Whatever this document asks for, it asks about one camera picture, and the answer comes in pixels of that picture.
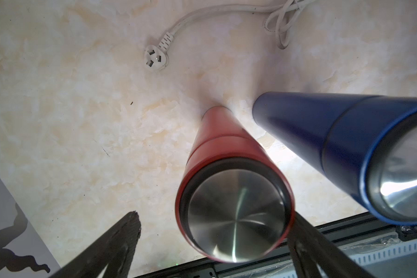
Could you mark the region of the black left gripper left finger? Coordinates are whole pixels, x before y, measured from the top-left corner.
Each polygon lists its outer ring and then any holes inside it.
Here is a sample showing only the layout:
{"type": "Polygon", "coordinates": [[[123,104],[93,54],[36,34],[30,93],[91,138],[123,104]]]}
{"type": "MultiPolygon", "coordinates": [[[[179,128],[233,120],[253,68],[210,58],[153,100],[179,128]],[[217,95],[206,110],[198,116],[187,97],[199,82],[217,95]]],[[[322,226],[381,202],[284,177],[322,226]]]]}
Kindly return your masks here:
{"type": "Polygon", "coordinates": [[[53,278],[127,278],[141,236],[137,212],[129,212],[53,278]]]}

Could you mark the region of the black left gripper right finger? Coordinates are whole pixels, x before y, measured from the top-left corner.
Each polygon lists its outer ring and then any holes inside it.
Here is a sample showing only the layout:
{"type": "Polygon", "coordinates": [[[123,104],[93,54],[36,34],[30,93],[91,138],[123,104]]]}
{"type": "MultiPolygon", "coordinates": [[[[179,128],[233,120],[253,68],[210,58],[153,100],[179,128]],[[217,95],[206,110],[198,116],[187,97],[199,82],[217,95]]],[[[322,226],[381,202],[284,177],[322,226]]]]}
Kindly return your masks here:
{"type": "Polygon", "coordinates": [[[297,212],[287,236],[287,245],[299,278],[371,278],[372,274],[347,257],[297,212]]]}

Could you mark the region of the red thermos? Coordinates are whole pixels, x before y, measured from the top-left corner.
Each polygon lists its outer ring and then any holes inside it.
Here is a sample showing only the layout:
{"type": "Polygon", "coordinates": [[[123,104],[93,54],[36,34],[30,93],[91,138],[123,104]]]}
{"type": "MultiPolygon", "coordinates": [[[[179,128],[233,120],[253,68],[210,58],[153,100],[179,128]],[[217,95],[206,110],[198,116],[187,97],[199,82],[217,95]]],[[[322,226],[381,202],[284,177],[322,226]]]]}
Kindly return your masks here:
{"type": "Polygon", "coordinates": [[[295,219],[290,185],[226,107],[203,116],[179,186],[175,213],[185,240],[224,263],[266,256],[295,219]]]}

